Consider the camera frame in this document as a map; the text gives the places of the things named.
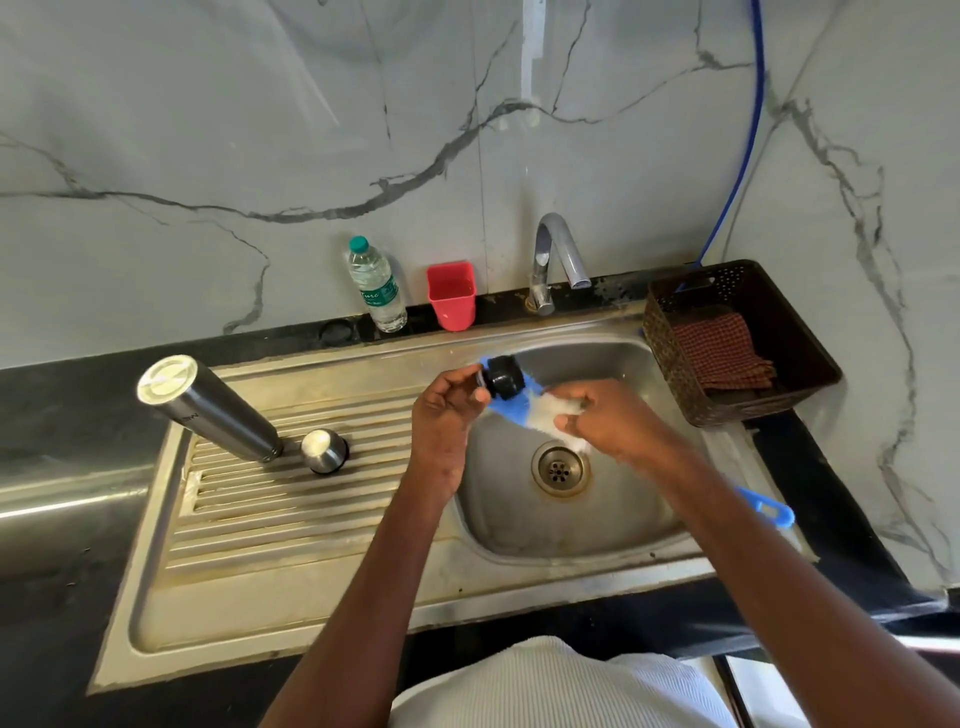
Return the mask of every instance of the drain strainer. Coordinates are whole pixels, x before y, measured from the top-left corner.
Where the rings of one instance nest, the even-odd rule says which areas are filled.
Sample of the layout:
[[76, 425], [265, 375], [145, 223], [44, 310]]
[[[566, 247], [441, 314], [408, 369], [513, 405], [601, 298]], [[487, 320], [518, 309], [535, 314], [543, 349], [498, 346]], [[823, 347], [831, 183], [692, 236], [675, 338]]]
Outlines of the drain strainer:
[[551, 496], [576, 496], [589, 483], [589, 460], [556, 442], [537, 448], [531, 466], [537, 485]]

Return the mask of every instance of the blue hose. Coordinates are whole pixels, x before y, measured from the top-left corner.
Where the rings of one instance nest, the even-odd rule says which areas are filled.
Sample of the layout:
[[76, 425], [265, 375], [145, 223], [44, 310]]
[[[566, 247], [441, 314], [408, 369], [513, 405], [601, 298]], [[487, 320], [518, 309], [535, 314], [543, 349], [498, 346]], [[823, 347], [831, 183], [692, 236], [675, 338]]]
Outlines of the blue hose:
[[727, 203], [723, 206], [723, 210], [720, 212], [720, 217], [717, 218], [716, 225], [713, 226], [713, 230], [710, 232], [710, 237], [707, 238], [707, 243], [704, 245], [700, 254], [697, 255], [696, 261], [693, 265], [695, 268], [699, 268], [704, 262], [704, 255], [707, 254], [710, 245], [713, 243], [713, 238], [717, 236], [717, 232], [720, 231], [720, 226], [723, 225], [724, 219], [727, 217], [727, 213], [730, 212], [731, 205], [733, 200], [736, 198], [736, 193], [740, 190], [740, 184], [743, 183], [743, 178], [747, 174], [747, 166], [750, 164], [750, 156], [754, 152], [754, 143], [756, 142], [756, 130], [760, 125], [760, 115], [763, 113], [763, 84], [766, 79], [767, 69], [766, 63], [763, 58], [763, 18], [760, 15], [760, 0], [750, 0], [750, 11], [753, 16], [753, 25], [754, 25], [754, 53], [756, 55], [756, 62], [754, 66], [756, 67], [756, 89], [754, 90], [754, 116], [750, 121], [750, 133], [747, 135], [747, 149], [743, 154], [743, 162], [740, 164], [740, 171], [736, 175], [736, 182], [733, 183], [733, 189], [730, 192], [730, 197], [727, 198]]

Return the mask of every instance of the black granite countertop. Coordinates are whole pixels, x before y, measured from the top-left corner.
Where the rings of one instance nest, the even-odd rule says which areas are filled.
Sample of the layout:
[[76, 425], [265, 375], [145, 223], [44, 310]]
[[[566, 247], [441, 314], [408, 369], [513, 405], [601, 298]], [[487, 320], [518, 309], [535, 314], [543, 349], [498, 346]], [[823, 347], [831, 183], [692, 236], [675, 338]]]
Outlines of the black granite countertop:
[[[655, 274], [596, 279], [588, 290], [554, 286], [557, 314], [642, 299]], [[522, 299], [479, 297], [476, 325], [531, 315]], [[410, 312], [400, 335], [438, 330], [429, 306]], [[354, 317], [0, 371], [0, 725], [256, 724], [297, 658], [85, 696], [167, 427], [133, 388], [170, 353], [218, 366], [382, 336], [369, 317]], [[748, 428], [824, 575], [878, 620], [945, 608], [910, 587], [793, 412]], [[756, 646], [708, 578], [411, 635], [398, 689], [541, 634], [600, 659]]]

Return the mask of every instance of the teal bottle cap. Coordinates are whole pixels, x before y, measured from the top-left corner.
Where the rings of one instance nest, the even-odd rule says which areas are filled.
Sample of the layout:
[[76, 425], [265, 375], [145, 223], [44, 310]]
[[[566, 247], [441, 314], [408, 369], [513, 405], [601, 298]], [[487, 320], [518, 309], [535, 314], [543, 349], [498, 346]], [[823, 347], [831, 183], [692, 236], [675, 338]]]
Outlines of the teal bottle cap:
[[350, 239], [351, 253], [365, 253], [370, 247], [370, 242], [363, 235], [357, 235]]

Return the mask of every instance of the hand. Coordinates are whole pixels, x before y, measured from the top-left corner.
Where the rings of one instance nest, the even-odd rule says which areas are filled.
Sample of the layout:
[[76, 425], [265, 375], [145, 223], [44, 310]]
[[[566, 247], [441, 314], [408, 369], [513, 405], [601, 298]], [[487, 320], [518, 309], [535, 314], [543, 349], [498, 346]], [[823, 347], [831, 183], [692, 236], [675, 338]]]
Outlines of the hand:
[[664, 459], [689, 452], [687, 441], [621, 381], [573, 381], [551, 389], [550, 394], [583, 400], [587, 406], [579, 415], [558, 415], [554, 419], [558, 429], [584, 438], [619, 462], [646, 472]]
[[464, 476], [470, 424], [491, 400], [490, 392], [477, 386], [479, 371], [480, 365], [472, 364], [442, 372], [414, 402], [409, 482], [430, 489], [444, 503]]

